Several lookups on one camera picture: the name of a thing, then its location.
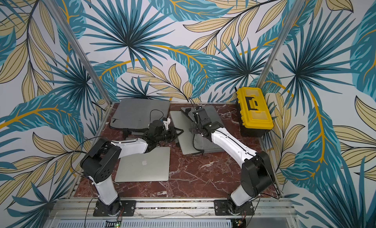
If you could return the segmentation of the grey laptop bag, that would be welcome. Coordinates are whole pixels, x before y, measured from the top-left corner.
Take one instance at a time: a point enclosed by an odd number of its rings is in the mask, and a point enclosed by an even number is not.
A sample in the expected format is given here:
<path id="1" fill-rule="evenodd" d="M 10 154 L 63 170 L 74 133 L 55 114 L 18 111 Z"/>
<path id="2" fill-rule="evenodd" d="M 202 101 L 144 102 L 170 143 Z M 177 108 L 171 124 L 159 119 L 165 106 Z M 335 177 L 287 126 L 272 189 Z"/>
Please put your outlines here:
<path id="1" fill-rule="evenodd" d="M 109 128 L 121 130 L 123 137 L 142 134 L 154 120 L 167 117 L 170 102 L 138 98 L 124 98 L 120 101 L 109 122 Z"/>
<path id="2" fill-rule="evenodd" d="M 193 136 L 193 148 L 198 153 L 223 151 L 212 139 L 212 134 L 224 127 L 214 106 L 181 108 L 180 112 L 188 119 L 188 132 Z"/>

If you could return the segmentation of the silver laptop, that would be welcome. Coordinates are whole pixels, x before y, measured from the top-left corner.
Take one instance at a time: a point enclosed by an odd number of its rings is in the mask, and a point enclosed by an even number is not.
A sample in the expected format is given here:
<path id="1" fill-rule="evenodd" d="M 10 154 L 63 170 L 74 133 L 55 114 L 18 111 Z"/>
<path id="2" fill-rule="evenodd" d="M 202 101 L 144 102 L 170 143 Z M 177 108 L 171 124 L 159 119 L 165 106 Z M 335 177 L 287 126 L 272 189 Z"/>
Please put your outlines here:
<path id="1" fill-rule="evenodd" d="M 171 111 L 170 113 L 173 125 L 178 132 L 178 129 L 183 132 L 178 136 L 178 143 L 180 145 L 183 155 L 200 155 L 202 152 L 195 149 L 193 143 L 194 135 L 190 132 L 192 120 L 187 117 L 182 111 Z"/>
<path id="2" fill-rule="evenodd" d="M 146 154 L 134 154 L 120 159 L 115 182 L 168 181 L 170 148 L 157 147 Z"/>

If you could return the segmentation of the yellow black toolbox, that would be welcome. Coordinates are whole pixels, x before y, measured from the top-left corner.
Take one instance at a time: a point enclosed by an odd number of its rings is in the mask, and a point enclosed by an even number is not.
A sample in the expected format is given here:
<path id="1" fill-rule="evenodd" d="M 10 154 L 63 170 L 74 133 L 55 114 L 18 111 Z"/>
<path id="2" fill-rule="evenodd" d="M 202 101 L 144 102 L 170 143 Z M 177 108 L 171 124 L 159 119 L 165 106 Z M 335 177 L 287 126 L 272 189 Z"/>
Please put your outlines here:
<path id="1" fill-rule="evenodd" d="M 242 137 L 260 138 L 274 127 L 260 88 L 242 87 L 237 90 L 237 110 Z"/>

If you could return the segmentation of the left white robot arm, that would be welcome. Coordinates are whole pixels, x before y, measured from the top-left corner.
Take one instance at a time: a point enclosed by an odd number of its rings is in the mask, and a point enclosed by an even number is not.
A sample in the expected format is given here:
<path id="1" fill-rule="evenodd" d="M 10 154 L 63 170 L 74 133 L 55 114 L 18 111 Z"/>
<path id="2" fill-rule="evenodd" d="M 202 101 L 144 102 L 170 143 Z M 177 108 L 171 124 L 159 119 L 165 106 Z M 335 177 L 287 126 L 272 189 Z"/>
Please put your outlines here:
<path id="1" fill-rule="evenodd" d="M 80 167 L 84 176 L 90 179 L 97 189 L 98 208 L 105 209 L 105 212 L 111 216 L 122 210 L 122 204 L 111 177 L 118 159 L 135 154 L 146 154 L 154 150 L 161 142 L 175 141 L 184 130 L 175 128 L 169 120 L 169 118 L 163 121 L 154 120 L 143 135 L 131 140 L 113 141 L 100 137 L 86 153 L 80 162 Z"/>

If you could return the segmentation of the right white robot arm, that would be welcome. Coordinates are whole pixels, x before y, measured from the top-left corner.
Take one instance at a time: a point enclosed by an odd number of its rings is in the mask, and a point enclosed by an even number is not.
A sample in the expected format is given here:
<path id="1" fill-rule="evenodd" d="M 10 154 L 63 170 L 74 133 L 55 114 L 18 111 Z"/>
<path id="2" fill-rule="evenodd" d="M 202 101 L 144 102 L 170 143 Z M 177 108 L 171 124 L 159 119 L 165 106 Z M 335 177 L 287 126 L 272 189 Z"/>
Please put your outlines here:
<path id="1" fill-rule="evenodd" d="M 275 184 L 273 168 L 267 153 L 249 148 L 231 135 L 224 125 L 217 121 L 212 122 L 202 106 L 192 111 L 192 115 L 194 123 L 191 132 L 200 134 L 221 147 L 241 168 L 240 186 L 228 199 L 228 209 L 231 213 L 237 213 L 246 202 Z"/>

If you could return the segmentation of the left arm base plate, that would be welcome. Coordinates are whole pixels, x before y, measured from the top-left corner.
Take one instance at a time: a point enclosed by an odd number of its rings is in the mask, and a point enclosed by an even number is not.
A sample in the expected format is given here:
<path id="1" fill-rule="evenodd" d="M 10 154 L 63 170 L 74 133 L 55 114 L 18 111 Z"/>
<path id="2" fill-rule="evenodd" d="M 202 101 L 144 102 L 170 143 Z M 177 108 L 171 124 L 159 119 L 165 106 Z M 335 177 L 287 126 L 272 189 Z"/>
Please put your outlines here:
<path id="1" fill-rule="evenodd" d="M 105 205 L 101 200 L 98 200 L 93 213 L 94 217 L 132 217 L 134 216 L 136 208 L 135 200 L 115 200 L 110 205 Z"/>

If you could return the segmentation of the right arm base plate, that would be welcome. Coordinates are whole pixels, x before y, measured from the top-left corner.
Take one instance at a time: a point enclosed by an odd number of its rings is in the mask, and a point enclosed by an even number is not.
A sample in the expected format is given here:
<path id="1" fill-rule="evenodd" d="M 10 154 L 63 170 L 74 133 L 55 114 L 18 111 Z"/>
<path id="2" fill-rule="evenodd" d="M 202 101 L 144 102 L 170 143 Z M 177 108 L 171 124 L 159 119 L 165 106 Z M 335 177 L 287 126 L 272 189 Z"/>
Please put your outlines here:
<path id="1" fill-rule="evenodd" d="M 237 206 L 230 199 L 214 200 L 214 211 L 216 216 L 249 216 L 255 214 L 252 201 L 247 201 L 243 205 Z"/>

